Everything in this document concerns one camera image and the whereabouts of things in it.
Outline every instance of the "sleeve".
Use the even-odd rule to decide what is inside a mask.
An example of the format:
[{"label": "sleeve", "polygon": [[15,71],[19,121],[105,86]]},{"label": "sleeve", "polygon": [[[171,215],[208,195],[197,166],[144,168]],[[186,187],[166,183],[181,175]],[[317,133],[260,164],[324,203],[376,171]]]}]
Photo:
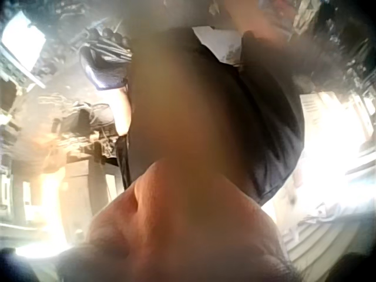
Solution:
[{"label": "sleeve", "polygon": [[291,175],[304,147],[303,110],[289,58],[288,50],[244,34],[240,76],[260,124],[262,148],[251,172],[260,204]]}]

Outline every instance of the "person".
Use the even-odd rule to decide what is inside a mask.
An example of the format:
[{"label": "person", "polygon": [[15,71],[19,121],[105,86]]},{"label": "person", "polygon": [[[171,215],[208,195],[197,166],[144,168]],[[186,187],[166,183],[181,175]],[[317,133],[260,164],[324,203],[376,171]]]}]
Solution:
[{"label": "person", "polygon": [[132,183],[59,256],[64,281],[301,281],[260,207],[304,147],[291,54],[256,1],[224,4],[243,34],[239,69],[185,28],[135,40],[118,77],[83,50]]}]

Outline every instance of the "gloved hand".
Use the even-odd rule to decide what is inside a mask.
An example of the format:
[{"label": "gloved hand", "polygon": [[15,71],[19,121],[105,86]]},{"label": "gloved hand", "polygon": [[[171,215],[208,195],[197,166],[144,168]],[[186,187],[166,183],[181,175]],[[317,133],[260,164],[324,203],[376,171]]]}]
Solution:
[{"label": "gloved hand", "polygon": [[130,62],[106,61],[98,52],[99,48],[91,48],[90,46],[80,48],[80,62],[86,76],[97,90],[110,90],[126,86]]}]

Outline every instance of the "dark clothing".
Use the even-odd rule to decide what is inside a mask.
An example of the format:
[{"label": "dark clothing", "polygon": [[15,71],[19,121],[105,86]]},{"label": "dark clothing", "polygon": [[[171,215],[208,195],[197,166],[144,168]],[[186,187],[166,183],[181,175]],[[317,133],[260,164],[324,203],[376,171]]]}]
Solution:
[{"label": "dark clothing", "polygon": [[[168,31],[155,40],[172,46],[175,55],[186,58],[189,66],[184,67],[194,72],[198,80],[204,79],[205,84],[215,89],[211,91],[215,99],[221,99],[227,106],[250,183],[240,188],[259,204],[264,204],[292,173],[304,146],[303,111],[286,54],[248,32],[242,40],[243,66],[239,70],[219,62],[191,29]],[[143,56],[142,47],[135,48],[134,68],[137,67],[137,52],[139,58]],[[163,72],[163,61],[149,59],[156,60],[150,64],[151,68],[157,65],[156,73]],[[143,114],[137,105],[139,95],[153,91],[153,85],[147,79],[142,86],[133,85],[132,77],[130,83],[134,112],[129,132],[129,167],[131,181],[134,181],[159,157],[146,155],[147,141],[137,133],[139,116]]]}]

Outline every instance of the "skin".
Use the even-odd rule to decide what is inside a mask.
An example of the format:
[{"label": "skin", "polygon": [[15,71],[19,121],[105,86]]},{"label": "skin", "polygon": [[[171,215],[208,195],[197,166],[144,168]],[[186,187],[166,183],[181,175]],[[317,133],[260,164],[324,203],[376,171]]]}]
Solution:
[{"label": "skin", "polygon": [[172,160],[97,215],[87,242],[116,253],[132,281],[248,281],[284,269],[276,226],[256,202],[223,176]]}]

